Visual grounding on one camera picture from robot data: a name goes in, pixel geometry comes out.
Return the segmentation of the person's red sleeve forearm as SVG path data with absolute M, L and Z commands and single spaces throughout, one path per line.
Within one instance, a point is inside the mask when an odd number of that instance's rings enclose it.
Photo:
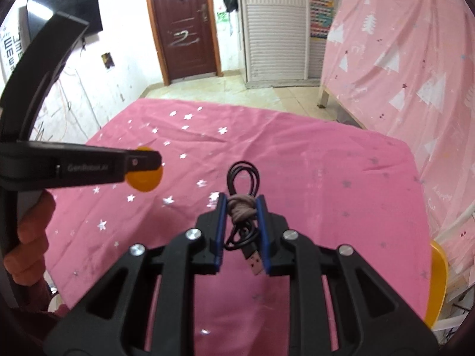
M 1 355 L 44 355 L 43 343 L 62 316 L 48 311 L 52 295 L 45 280 L 20 289 L 18 308 L 1 297 Z

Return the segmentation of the person's left hand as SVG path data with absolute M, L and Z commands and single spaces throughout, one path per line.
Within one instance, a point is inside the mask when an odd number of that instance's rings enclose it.
M 54 197 L 45 190 L 18 223 L 19 245 L 3 261 L 17 285 L 31 287 L 43 278 L 44 255 L 49 247 L 46 228 L 55 208 Z

